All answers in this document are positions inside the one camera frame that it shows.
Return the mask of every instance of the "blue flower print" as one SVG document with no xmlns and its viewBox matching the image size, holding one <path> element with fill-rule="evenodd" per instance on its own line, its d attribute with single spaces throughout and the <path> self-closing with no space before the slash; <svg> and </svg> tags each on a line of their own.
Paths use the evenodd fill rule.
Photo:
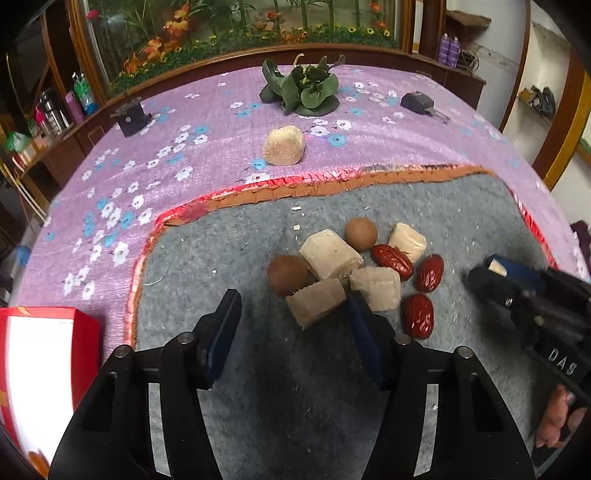
<svg viewBox="0 0 591 480">
<path fill-rule="evenodd" d="M 126 212 L 125 215 L 123 215 L 123 218 L 120 221 L 121 228 L 129 228 L 133 221 L 134 221 L 134 213 L 130 210 L 129 212 Z"/>
<path fill-rule="evenodd" d="M 117 238 L 118 233 L 119 233 L 119 230 L 115 230 L 113 233 L 111 233 L 110 235 L 107 235 L 105 237 L 105 246 L 106 247 L 110 247 L 111 245 L 113 245 L 115 243 L 115 239 Z"/>
<path fill-rule="evenodd" d="M 89 222 L 86 224 L 86 226 L 84 227 L 84 238 L 88 238 L 90 237 L 95 231 L 95 224 L 92 222 Z"/>
<path fill-rule="evenodd" d="M 98 202 L 96 202 L 96 209 L 97 210 L 102 210 L 103 208 L 105 208 L 105 206 L 107 205 L 107 203 L 109 203 L 108 199 L 100 199 Z"/>
<path fill-rule="evenodd" d="M 344 147 L 347 143 L 347 139 L 343 134 L 329 135 L 328 141 L 333 147 Z"/>
<path fill-rule="evenodd" d="M 168 165 L 176 165 L 178 162 L 180 162 L 183 159 L 183 154 L 182 153 L 177 153 L 174 157 L 169 158 L 166 163 Z"/>
<path fill-rule="evenodd" d="M 255 158 L 252 161 L 252 168 L 254 168 L 255 170 L 262 170 L 266 166 L 267 166 L 267 162 L 265 160 L 263 160 L 262 158 Z"/>
</svg>

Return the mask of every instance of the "green grass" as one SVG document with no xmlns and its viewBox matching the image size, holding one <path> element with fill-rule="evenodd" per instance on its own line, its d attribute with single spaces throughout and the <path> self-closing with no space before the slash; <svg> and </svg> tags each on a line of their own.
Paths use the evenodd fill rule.
<svg viewBox="0 0 591 480">
<path fill-rule="evenodd" d="M 163 61 L 149 62 L 145 66 L 139 67 L 133 75 L 120 72 L 117 79 L 111 83 L 110 93 L 111 95 L 117 95 L 153 77 L 199 60 L 210 59 L 225 53 L 247 50 L 249 48 L 295 43 L 295 38 L 299 38 L 299 43 L 357 43 L 397 48 L 397 42 L 393 35 L 386 36 L 382 30 L 377 29 L 355 29 L 354 27 L 340 26 L 332 28 L 328 25 L 317 25 L 311 27 L 304 38 L 301 37 L 302 33 L 303 29 L 287 32 L 291 38 L 289 39 L 290 41 L 286 41 L 286 32 L 276 33 L 251 30 L 249 34 L 242 35 L 234 31 L 229 31 L 207 42 L 195 41 L 193 43 L 186 43 L 178 51 L 173 50 L 168 52 L 164 56 Z"/>
</svg>

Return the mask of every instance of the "beige cube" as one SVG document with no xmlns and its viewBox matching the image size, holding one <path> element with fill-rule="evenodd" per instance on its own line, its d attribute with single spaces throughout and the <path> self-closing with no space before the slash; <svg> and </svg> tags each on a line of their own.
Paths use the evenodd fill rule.
<svg viewBox="0 0 591 480">
<path fill-rule="evenodd" d="M 336 278 L 313 283 L 285 299 L 297 324 L 306 328 L 329 314 L 347 298 Z"/>
<path fill-rule="evenodd" d="M 389 267 L 365 267 L 351 272 L 351 290 L 359 290 L 372 312 L 400 304 L 400 275 Z"/>
<path fill-rule="evenodd" d="M 310 235 L 301 246 L 300 255 L 318 280 L 346 280 L 353 270 L 363 265 L 361 255 L 328 229 Z"/>
<path fill-rule="evenodd" d="M 427 248 L 427 239 L 406 223 L 397 223 L 390 235 L 388 245 L 398 248 L 415 263 Z"/>
</svg>

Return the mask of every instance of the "yam piece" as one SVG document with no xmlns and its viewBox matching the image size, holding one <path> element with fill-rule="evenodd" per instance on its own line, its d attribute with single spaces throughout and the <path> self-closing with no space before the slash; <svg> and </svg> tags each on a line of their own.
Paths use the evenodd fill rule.
<svg viewBox="0 0 591 480">
<path fill-rule="evenodd" d="M 345 225 L 345 241 L 358 252 L 369 250 L 377 240 L 378 229 L 365 217 L 352 218 Z"/>
<path fill-rule="evenodd" d="M 295 165 L 304 156 L 306 139 L 295 125 L 271 130 L 262 148 L 262 156 L 271 165 Z"/>
<path fill-rule="evenodd" d="M 363 265 L 361 255 L 328 229 L 310 235 L 301 246 L 300 255 L 318 280 L 346 280 L 353 270 Z"/>
<path fill-rule="evenodd" d="M 269 263 L 267 277 L 272 292 L 286 297 L 307 285 L 308 269 L 300 257 L 279 255 Z"/>
<path fill-rule="evenodd" d="M 398 248 L 415 263 L 427 248 L 427 239 L 406 223 L 397 223 L 388 245 Z"/>
<path fill-rule="evenodd" d="M 285 300 L 297 324 L 306 328 L 332 312 L 347 298 L 336 278 L 313 283 Z"/>
<path fill-rule="evenodd" d="M 351 290 L 359 290 L 372 312 L 400 304 L 400 275 L 389 267 L 365 267 L 351 272 Z"/>
</svg>

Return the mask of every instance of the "purple cloth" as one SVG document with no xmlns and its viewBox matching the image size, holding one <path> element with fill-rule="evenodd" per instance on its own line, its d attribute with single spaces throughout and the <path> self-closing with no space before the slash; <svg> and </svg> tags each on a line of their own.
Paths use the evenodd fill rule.
<svg viewBox="0 0 591 480">
<path fill-rule="evenodd" d="M 279 105 L 263 105 L 260 68 L 145 100 L 152 124 L 128 139 L 112 128 L 52 203 L 18 304 L 73 306 L 103 321 L 108 355 L 124 338 L 134 264 L 161 213 L 259 179 L 375 165 L 478 164 L 494 171 L 537 222 L 559 267 L 577 272 L 578 245 L 560 208 L 511 143 L 471 107 L 417 74 L 354 66 L 336 73 L 341 105 L 324 118 L 285 116 Z M 415 90 L 450 121 L 401 108 L 402 96 Z M 288 124 L 306 132 L 304 158 L 267 166 L 260 158 L 264 139 Z"/>
</svg>

